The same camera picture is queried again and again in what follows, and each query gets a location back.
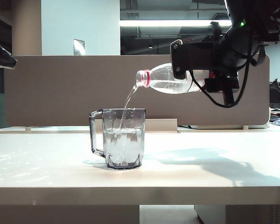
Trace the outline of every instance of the table surface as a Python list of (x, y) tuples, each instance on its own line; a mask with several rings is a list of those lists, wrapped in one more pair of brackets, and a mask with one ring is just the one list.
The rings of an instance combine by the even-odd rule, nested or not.
[(132, 170), (107, 168), (88, 133), (0, 132), (0, 204), (279, 203), (280, 126), (146, 133)]

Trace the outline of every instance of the pitcher handle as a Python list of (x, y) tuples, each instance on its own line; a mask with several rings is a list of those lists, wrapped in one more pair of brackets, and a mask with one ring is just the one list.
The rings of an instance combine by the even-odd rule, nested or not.
[(97, 148), (97, 139), (95, 132), (95, 117), (102, 113), (102, 110), (97, 110), (89, 114), (89, 126), (90, 126), (90, 137), (91, 137), (91, 150), (94, 154), (105, 157), (105, 153), (103, 149)]

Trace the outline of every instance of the measuring jug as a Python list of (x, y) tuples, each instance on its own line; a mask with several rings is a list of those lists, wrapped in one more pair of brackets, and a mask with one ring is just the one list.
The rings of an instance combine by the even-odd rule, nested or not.
[[(103, 149), (98, 149), (94, 119), (102, 115)], [(90, 113), (91, 149), (114, 169), (141, 166), (144, 153), (145, 109), (100, 109)]]

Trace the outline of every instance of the ceiling light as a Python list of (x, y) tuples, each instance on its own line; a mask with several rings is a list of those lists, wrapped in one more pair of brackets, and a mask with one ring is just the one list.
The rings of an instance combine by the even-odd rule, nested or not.
[(153, 40), (151, 39), (151, 35), (149, 35), (150, 39), (149, 39), (149, 46), (148, 48), (153, 48), (154, 47), (154, 43)]
[(230, 20), (120, 20), (121, 27), (208, 27), (210, 22), (221, 27), (231, 26)]

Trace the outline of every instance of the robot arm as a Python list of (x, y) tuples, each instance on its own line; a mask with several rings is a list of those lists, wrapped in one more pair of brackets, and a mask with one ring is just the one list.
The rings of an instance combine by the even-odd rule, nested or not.
[[(210, 78), (200, 87), (216, 105), (230, 108), (238, 104), (247, 80), (249, 65), (256, 66), (265, 58), (264, 47), (279, 41), (280, 0), (225, 0), (232, 26), (222, 34), (212, 22), (213, 36), (202, 42), (183, 44), (177, 40), (170, 45), (175, 78), (185, 79), (186, 71), (209, 70)], [(259, 51), (258, 61), (253, 56)], [(237, 71), (245, 67), (245, 77), (239, 97)], [(222, 92), (224, 105), (209, 93)]]

